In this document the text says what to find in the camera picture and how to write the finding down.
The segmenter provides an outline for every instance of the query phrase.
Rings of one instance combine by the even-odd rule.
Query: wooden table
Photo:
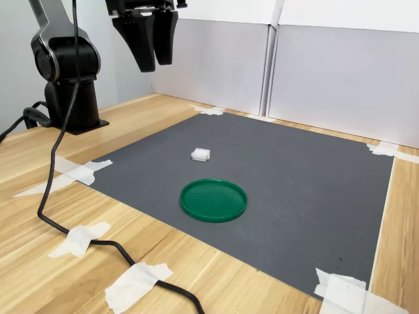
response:
[[[155,94],[103,109],[101,118],[110,125],[79,136],[66,134],[58,155],[86,163],[198,114],[190,104],[196,105]],[[82,258],[49,258],[65,236],[37,217],[42,195],[13,198],[46,181],[58,133],[34,128],[0,144],[0,313],[110,313],[104,290],[128,269],[114,247],[89,247]],[[419,154],[413,148],[400,150]],[[194,293],[206,313],[317,313],[321,307],[318,300],[83,184],[52,193],[44,213],[68,229],[108,222],[112,228],[101,239],[118,241],[136,262],[167,263],[173,271],[167,282]],[[372,292],[410,314],[419,313],[419,164],[395,160],[379,243]],[[194,307],[155,287],[128,312],[194,313]]]

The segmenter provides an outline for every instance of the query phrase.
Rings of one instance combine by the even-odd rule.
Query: white wall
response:
[[[72,21],[71,0],[63,0]],[[134,57],[107,14],[104,0],[78,0],[79,27],[98,49],[101,70],[95,81],[98,107],[103,108],[150,94],[147,74]],[[24,108],[44,101],[46,80],[38,73],[30,42],[39,26],[28,0],[2,1],[0,34],[0,132],[6,130]],[[24,130],[22,123],[16,131]]]
[[[0,13],[0,133],[24,108],[45,100],[45,80],[33,61],[31,39],[39,29],[26,0],[2,1]],[[24,123],[18,130],[24,130]]]
[[[285,0],[280,25],[419,33],[418,0]]]
[[[419,148],[419,34],[280,26],[269,116]]]
[[[284,0],[188,0],[179,17],[190,20],[278,25]]]
[[[179,20],[173,64],[150,73],[151,90],[259,114],[268,25]]]

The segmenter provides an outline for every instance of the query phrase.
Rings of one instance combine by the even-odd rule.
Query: white tape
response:
[[[88,162],[84,165],[79,165],[60,156],[56,156],[54,169],[58,172],[61,172],[62,175],[58,175],[52,180],[50,193],[64,188],[74,181],[80,181],[85,185],[91,185],[94,182],[94,172],[111,164],[112,161],[106,160],[105,162]],[[19,193],[15,195],[14,198],[17,196],[43,193],[45,188],[46,182],[34,186],[33,188],[30,188],[29,190],[26,190],[22,193]]]
[[[216,114],[217,116],[221,116],[224,113],[224,108],[214,107],[214,108],[203,108],[195,105],[190,105],[194,107],[195,111],[200,111],[202,114],[213,115]]]
[[[267,116],[257,116],[256,114],[248,114],[247,117],[252,118],[252,119],[256,119],[256,120],[260,120],[260,121],[266,121],[266,122],[276,121],[276,119],[274,119],[274,118],[269,118]]]
[[[135,264],[105,290],[107,305],[114,314],[122,313],[149,292],[158,280],[164,281],[172,274],[166,264]]]
[[[364,281],[328,274],[316,268],[319,284],[314,293],[323,296],[320,314],[409,314],[408,311],[365,290]]]
[[[415,164],[419,164],[419,156],[399,152],[399,145],[397,144],[380,142],[377,146],[371,144],[367,144],[367,146],[369,150],[371,150],[375,155],[394,156],[397,159],[402,159],[408,162],[414,162]]]
[[[49,257],[60,257],[64,254],[71,253],[74,256],[82,257],[87,251],[89,243],[93,239],[99,239],[103,234],[111,228],[106,222],[99,222],[94,226],[77,226],[69,231],[67,238]]]

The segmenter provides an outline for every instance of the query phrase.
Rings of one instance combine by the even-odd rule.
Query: black cable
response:
[[[37,103],[34,103],[32,105],[32,108],[37,108],[39,105],[46,105],[45,102],[43,101],[38,101]],[[21,116],[14,124],[12,124],[12,126],[7,129],[6,131],[4,131],[1,135],[0,135],[0,143],[3,142],[3,140],[5,139],[5,137],[14,129],[16,129],[16,126],[19,125],[19,123],[21,123],[24,120],[24,116]]]
[[[55,167],[55,153],[57,151],[58,145],[60,145],[61,140],[64,137],[65,129],[67,127],[67,123],[69,120],[69,117],[71,116],[71,112],[73,111],[73,107],[77,98],[77,92],[79,91],[80,87],[80,72],[79,72],[79,26],[77,23],[77,4],[76,0],[73,0],[73,21],[74,21],[74,36],[75,36],[75,50],[76,50],[76,74],[77,74],[77,82],[74,85],[73,94],[71,95],[71,101],[67,110],[67,114],[65,115],[63,126],[60,132],[60,135],[57,138],[57,141],[55,142],[54,146],[51,150],[51,163],[50,163],[50,171],[48,174],[48,181],[46,183],[46,188],[44,195],[42,197],[41,203],[39,204],[38,208],[38,217],[45,221],[47,224],[53,226],[55,229],[58,229],[59,231],[68,234],[69,230],[64,228],[63,226],[60,226],[53,220],[46,217],[42,212],[45,207],[46,200],[48,199],[48,195],[51,190],[52,186],[52,180],[54,178],[54,167]],[[110,245],[114,246],[118,249],[118,251],[121,253],[121,255],[125,258],[125,260],[129,263],[130,266],[133,266],[135,264],[134,260],[131,258],[131,256],[124,250],[121,244],[115,242],[115,241],[102,241],[102,240],[92,240],[90,244],[93,245]],[[185,289],[182,289],[178,286],[171,285],[169,283],[165,283],[163,281],[157,281],[157,286],[160,286],[162,288],[168,289],[170,291],[176,292],[178,294],[181,294],[188,299],[190,299],[193,304],[196,307],[196,310],[198,311],[198,314],[205,314],[204,310],[202,309],[201,303],[199,302],[198,298],[190,293],[189,291],[186,291]]]

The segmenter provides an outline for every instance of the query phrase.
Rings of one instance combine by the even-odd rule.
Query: white cardboard panel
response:
[[[280,25],[419,33],[418,0],[286,0]]]
[[[280,26],[269,117],[419,147],[419,35]]]
[[[272,71],[272,60],[274,59],[274,47],[276,43],[276,29],[273,26],[269,26],[268,31],[268,43],[266,46],[266,61],[264,64],[264,75],[263,75],[263,86],[262,86],[262,98],[261,98],[261,108],[259,109],[259,115],[264,116],[266,114],[266,105],[268,103],[269,96],[269,82],[270,82],[270,73]]]
[[[278,25],[285,0],[189,0],[179,17],[191,20]]]
[[[259,114],[268,26],[179,19],[173,64],[150,73],[153,92]]]

